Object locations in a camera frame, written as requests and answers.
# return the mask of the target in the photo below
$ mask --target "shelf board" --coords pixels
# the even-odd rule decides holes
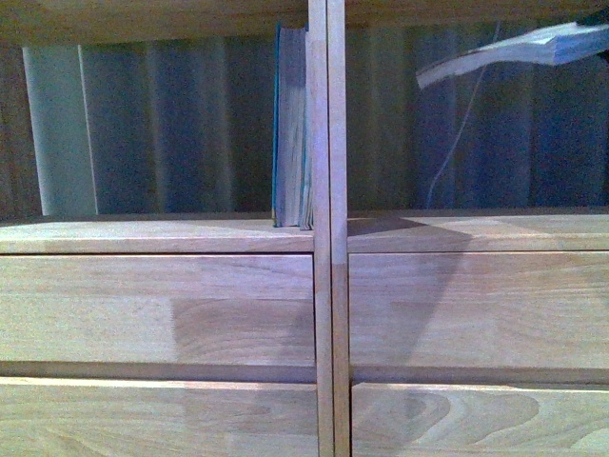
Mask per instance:
[[[36,218],[0,224],[0,254],[312,252],[313,232],[251,215]]]
[[[121,43],[303,27],[306,0],[0,0],[0,41]]]
[[[362,213],[348,234],[351,253],[609,250],[609,210]]]
[[[349,27],[568,17],[606,0],[346,0]],[[306,0],[0,0],[0,41],[19,45],[122,43],[303,27]]]
[[[346,0],[350,27],[398,27],[525,18],[572,17],[602,10],[607,0]]]

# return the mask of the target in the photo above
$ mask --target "drawer front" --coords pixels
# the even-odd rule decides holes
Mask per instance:
[[[2,256],[0,360],[313,367],[308,255]]]
[[[352,254],[351,362],[609,368],[607,252]]]
[[[0,379],[3,456],[316,456],[312,385]]]
[[[361,384],[353,455],[606,455],[609,392]]]

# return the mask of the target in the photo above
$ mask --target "curtain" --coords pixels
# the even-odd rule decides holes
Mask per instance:
[[[24,55],[45,214],[269,211],[272,36]]]
[[[495,31],[347,33],[349,209],[427,206],[479,74],[419,90],[415,70]],[[268,211],[273,42],[25,49],[44,213]],[[429,207],[606,205],[608,80],[596,57],[489,66]]]
[[[508,38],[537,27],[501,24]],[[424,209],[479,72],[419,90],[415,69],[488,44],[495,24],[347,34],[350,209]],[[598,57],[487,68],[430,208],[606,205],[609,70]]]

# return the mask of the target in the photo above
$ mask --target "light wood surface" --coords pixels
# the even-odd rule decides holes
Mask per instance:
[[[269,219],[209,220],[184,214],[140,218],[100,216],[80,222],[40,218],[0,225],[0,253],[7,254],[312,250],[313,232],[274,228]]]
[[[309,1],[308,37],[313,59],[306,62],[309,135],[313,153],[315,222],[315,347],[320,457],[334,456],[334,380],[332,360],[332,273],[330,261],[330,185],[327,120],[327,21],[325,0]]]
[[[353,455],[602,456],[609,391],[374,385],[353,388]]]
[[[12,43],[120,43],[303,27],[306,0],[1,0],[0,16]]]
[[[605,370],[609,252],[351,254],[351,362]]]
[[[425,217],[387,212],[349,221],[349,252],[609,249],[609,213],[540,209]]]
[[[313,367],[311,264],[0,256],[0,360]]]
[[[0,40],[0,221],[40,214],[23,51]]]
[[[0,379],[0,454],[317,456],[311,385]]]
[[[606,5],[604,0],[347,0],[346,23],[390,27],[565,17]],[[82,44],[273,33],[277,22],[302,27],[307,9],[305,0],[2,0],[0,16],[5,41]]]
[[[350,455],[344,0],[327,0],[335,452]]]
[[[565,18],[605,6],[605,0],[346,0],[346,21],[351,27],[399,27]]]

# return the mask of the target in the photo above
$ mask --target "open book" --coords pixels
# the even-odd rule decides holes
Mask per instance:
[[[311,152],[306,142],[311,107],[307,87],[308,33],[277,30],[275,138],[273,145],[273,220],[276,227],[313,224]]]
[[[465,74],[496,62],[562,65],[609,50],[609,24],[577,22],[533,30],[524,35],[469,50],[417,72],[421,89],[450,76]]]

